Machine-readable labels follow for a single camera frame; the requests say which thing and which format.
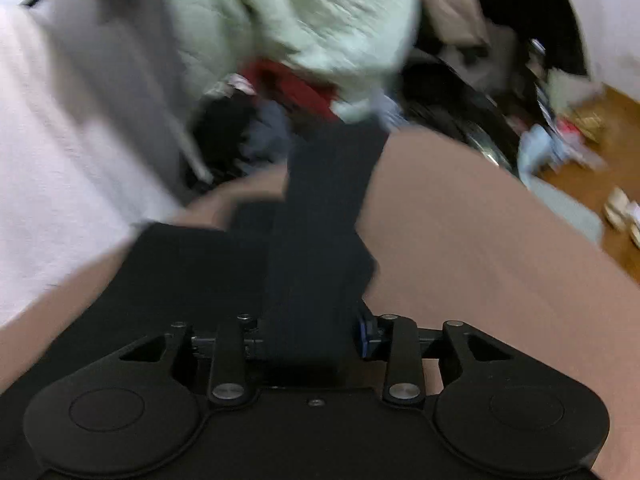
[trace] metal screw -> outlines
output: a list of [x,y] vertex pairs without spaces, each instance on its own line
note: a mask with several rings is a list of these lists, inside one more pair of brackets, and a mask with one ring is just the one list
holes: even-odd
[[412,383],[397,383],[389,388],[389,395],[396,399],[415,399],[420,395],[420,388]]
[[242,394],[244,394],[244,388],[237,383],[222,383],[213,388],[211,393],[214,397],[221,400],[234,400],[238,397],[242,397]]

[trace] slipper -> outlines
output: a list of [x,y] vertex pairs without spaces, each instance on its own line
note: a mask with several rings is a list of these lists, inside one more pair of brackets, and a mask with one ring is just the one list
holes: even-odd
[[626,231],[630,202],[628,196],[619,187],[615,188],[604,205],[604,216],[618,231]]
[[632,202],[627,208],[628,218],[631,220],[629,234],[638,249],[640,249],[640,205]]

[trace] black strap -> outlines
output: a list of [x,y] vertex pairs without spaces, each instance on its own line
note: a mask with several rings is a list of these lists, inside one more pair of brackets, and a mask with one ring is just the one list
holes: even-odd
[[353,310],[374,272],[354,225],[387,137],[377,119],[337,123],[290,161],[263,315],[272,361],[331,365],[347,351]]

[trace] black object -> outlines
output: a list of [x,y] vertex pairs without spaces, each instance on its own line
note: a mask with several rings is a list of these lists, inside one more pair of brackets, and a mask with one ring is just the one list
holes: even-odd
[[518,176],[520,138],[494,102],[440,61],[412,62],[401,78],[409,119],[468,144]]
[[220,406],[237,406],[250,395],[244,369],[244,335],[238,320],[218,325],[214,339],[207,398]]
[[479,59],[489,57],[489,47],[486,45],[464,46],[458,50],[462,54],[462,61],[465,66],[473,66]]
[[242,159],[240,145],[257,111],[254,98],[234,89],[229,96],[204,96],[190,125],[202,160],[213,174],[214,181],[206,186],[198,181],[193,170],[186,166],[185,181],[188,187],[198,192],[244,176],[236,161]]
[[436,36],[431,17],[424,9],[424,5],[420,6],[420,22],[416,31],[414,47],[432,56],[437,56],[444,48],[444,43]]
[[330,364],[348,354],[353,318],[375,269],[354,226],[387,137],[377,119],[351,131],[332,123],[290,161],[266,282],[274,361]]
[[[43,478],[594,478],[609,417],[587,387],[459,321],[426,332],[403,317],[373,323],[388,349],[382,402],[373,390],[262,379],[256,396],[220,403],[200,370],[216,367],[221,329],[212,339],[178,323],[159,336],[164,351],[143,339],[43,390],[25,434],[58,471]],[[262,336],[243,339],[254,348]],[[424,396],[420,348],[440,360],[439,396]],[[223,363],[224,392],[236,394],[255,360]]]
[[547,68],[587,75],[582,40],[569,0],[479,0],[482,13],[512,28],[522,41],[539,40]]

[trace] round pad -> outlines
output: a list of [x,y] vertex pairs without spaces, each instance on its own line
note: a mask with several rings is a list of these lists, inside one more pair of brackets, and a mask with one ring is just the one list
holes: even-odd
[[152,468],[196,430],[194,397],[172,380],[82,390],[73,376],[31,401],[24,434],[36,455],[75,476],[117,476]]
[[103,388],[78,397],[69,416],[87,431],[117,431],[136,422],[145,411],[137,393],[122,388]]
[[470,462],[503,474],[560,476],[588,463],[609,431],[600,398],[559,373],[542,385],[506,381],[509,366],[487,363],[442,391],[434,417],[444,438]]

